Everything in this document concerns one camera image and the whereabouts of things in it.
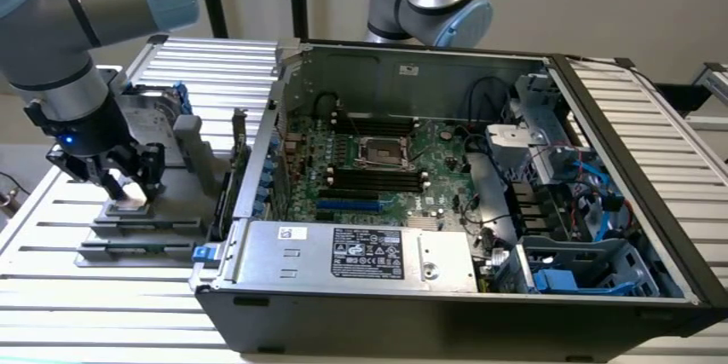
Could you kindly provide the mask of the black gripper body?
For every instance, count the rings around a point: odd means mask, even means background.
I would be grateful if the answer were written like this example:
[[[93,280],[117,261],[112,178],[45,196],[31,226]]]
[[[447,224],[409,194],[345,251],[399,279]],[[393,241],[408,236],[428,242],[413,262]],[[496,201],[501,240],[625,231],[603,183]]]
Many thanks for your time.
[[[63,152],[77,159],[131,159],[136,155],[136,140],[115,99],[105,99],[87,116],[57,121],[47,119],[44,132],[52,136]]]

